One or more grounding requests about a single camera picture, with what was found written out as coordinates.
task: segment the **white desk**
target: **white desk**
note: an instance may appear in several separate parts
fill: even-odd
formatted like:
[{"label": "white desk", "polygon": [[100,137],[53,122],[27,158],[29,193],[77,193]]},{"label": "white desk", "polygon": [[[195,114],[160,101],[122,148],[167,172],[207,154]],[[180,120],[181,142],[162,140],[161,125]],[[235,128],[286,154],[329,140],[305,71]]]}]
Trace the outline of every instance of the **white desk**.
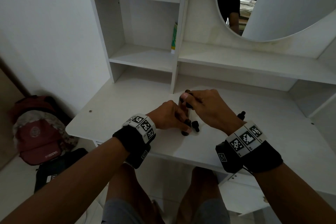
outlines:
[{"label": "white desk", "polygon": [[[133,114],[146,114],[169,99],[177,103],[186,89],[216,88],[235,113],[245,111],[245,120],[263,129],[284,162],[313,189],[336,195],[336,156],[286,92],[179,75],[176,93],[169,94],[170,80],[170,73],[129,68],[116,83],[108,80],[66,131],[106,141]],[[215,147],[226,135],[204,124],[195,113],[191,120],[199,121],[199,133],[184,137],[177,129],[159,130],[150,153],[224,172]]]}]

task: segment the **shorts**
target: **shorts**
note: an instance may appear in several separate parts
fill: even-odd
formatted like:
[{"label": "shorts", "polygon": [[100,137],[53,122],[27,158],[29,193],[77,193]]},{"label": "shorts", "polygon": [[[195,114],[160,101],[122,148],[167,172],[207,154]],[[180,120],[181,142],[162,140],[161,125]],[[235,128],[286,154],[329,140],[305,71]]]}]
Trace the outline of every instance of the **shorts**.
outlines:
[{"label": "shorts", "polygon": [[[145,224],[135,209],[121,199],[105,203],[102,224]],[[191,224],[230,224],[229,212],[221,199],[209,199],[197,209]]]}]

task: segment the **forearm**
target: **forearm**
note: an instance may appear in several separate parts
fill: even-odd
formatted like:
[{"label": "forearm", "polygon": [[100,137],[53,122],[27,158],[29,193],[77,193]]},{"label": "forearm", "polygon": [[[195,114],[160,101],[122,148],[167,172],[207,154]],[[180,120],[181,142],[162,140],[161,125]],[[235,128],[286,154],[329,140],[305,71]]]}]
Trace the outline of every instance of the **forearm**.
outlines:
[{"label": "forearm", "polygon": [[103,190],[128,154],[118,139],[108,140],[27,199],[1,224],[74,223]]},{"label": "forearm", "polygon": [[283,224],[336,223],[334,209],[287,165],[254,177]]}]

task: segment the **floor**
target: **floor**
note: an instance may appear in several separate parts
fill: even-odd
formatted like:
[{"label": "floor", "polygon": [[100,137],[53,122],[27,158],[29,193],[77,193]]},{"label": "floor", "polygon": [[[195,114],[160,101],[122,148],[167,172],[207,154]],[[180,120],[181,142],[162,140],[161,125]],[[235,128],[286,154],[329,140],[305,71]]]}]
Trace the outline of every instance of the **floor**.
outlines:
[{"label": "floor", "polygon": [[[77,148],[81,147],[88,151],[95,148],[92,141],[85,139],[79,141]],[[16,157],[0,172],[0,220],[33,194],[36,168]],[[166,223],[174,222],[179,203],[189,187],[192,169],[190,165],[148,156],[136,170],[140,185],[158,202]],[[255,223],[253,214],[242,218],[230,212],[230,217],[231,224]]]}]

